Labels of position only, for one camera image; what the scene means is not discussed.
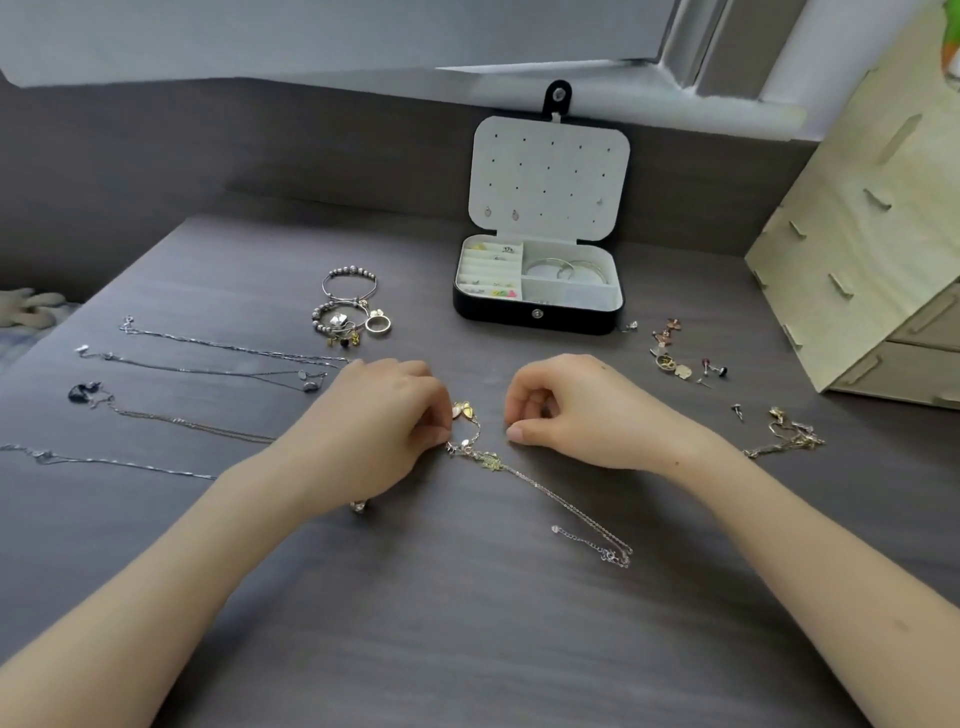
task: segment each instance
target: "black jewelry box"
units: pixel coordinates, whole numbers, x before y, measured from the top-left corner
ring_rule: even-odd
[[[464,318],[605,334],[623,289],[613,256],[580,241],[616,224],[630,142],[614,129],[490,116],[473,136],[468,237],[453,283]]]

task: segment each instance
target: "jewelry box lid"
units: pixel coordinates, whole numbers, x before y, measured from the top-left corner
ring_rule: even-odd
[[[489,116],[473,135],[470,219],[548,240],[611,233],[630,142],[616,129]]]

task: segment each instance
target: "wooden drawer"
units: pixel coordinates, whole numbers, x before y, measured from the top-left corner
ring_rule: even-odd
[[[890,340],[960,352],[960,283],[924,306]]]
[[[960,352],[884,342],[830,389],[960,409]]]

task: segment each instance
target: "desk surface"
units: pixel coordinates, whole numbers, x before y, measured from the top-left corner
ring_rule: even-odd
[[[554,536],[581,525],[504,473],[435,452],[363,518],[301,529],[228,602],[175,686],[162,726],[865,725],[709,515],[647,474],[606,473],[507,445],[513,372],[591,352],[739,447],[784,407],[828,445],[761,462],[789,488],[960,602],[956,413],[820,397],[742,260],[621,244],[640,334],[590,337],[477,324],[451,305],[460,241],[447,222],[229,200],[191,218],[0,378],[0,442],[218,473],[255,446],[130,422],[66,399],[101,379],[131,408],[279,434],[299,392],[81,360],[88,344],[149,361],[248,371],[244,354],[126,336],[144,328],[288,352],[329,351],[309,326],[327,270],[374,270],[392,335],[370,358],[425,358],[469,399],[482,444],[631,544],[629,570]],[[646,333],[680,318],[673,353],[730,367],[709,390],[659,372]],[[730,410],[743,405],[746,424]],[[0,659],[95,590],[196,499],[204,482],[0,453]]]

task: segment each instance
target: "bracelet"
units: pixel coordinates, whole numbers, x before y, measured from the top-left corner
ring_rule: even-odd
[[[341,276],[361,276],[367,280],[371,280],[373,282],[373,288],[371,288],[370,291],[364,294],[363,296],[356,296],[349,299],[341,298],[339,296],[334,296],[332,293],[326,290],[326,285],[331,280],[335,278],[339,278]],[[359,303],[361,301],[365,301],[376,292],[376,276],[371,271],[368,271],[366,268],[358,268],[355,265],[349,265],[349,266],[345,266],[344,268],[334,268],[332,271],[327,273],[326,278],[324,278],[324,281],[320,284],[320,287],[321,287],[321,290],[324,291],[324,294],[326,295],[326,297],[329,298],[331,301],[342,301],[344,303],[349,303],[349,302]]]

